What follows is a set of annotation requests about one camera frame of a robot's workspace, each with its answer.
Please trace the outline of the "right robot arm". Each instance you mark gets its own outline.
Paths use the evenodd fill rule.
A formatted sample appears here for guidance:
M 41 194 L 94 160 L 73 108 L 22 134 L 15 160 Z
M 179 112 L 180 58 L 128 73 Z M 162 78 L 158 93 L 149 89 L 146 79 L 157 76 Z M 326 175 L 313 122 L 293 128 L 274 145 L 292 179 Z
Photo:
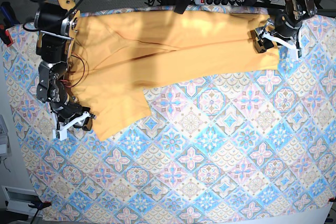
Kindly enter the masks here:
M 36 96 L 51 108 L 55 123 L 53 137 L 64 141 L 70 127 L 90 131 L 96 118 L 89 107 L 80 105 L 68 93 L 64 80 L 79 27 L 78 7 L 83 0 L 31 1 L 39 4 L 31 29 L 38 32 L 36 54 L 41 56 Z

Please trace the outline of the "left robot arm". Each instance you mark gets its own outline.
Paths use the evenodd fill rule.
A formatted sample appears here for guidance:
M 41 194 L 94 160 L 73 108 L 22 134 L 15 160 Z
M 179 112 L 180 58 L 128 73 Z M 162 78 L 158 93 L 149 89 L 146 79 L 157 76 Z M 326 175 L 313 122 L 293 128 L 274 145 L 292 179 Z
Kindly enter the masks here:
M 285 9 L 274 18 L 253 31 L 254 47 L 264 53 L 275 45 L 287 48 L 290 58 L 298 60 L 302 56 L 299 31 L 304 20 L 313 17 L 317 8 L 314 0 L 285 0 Z

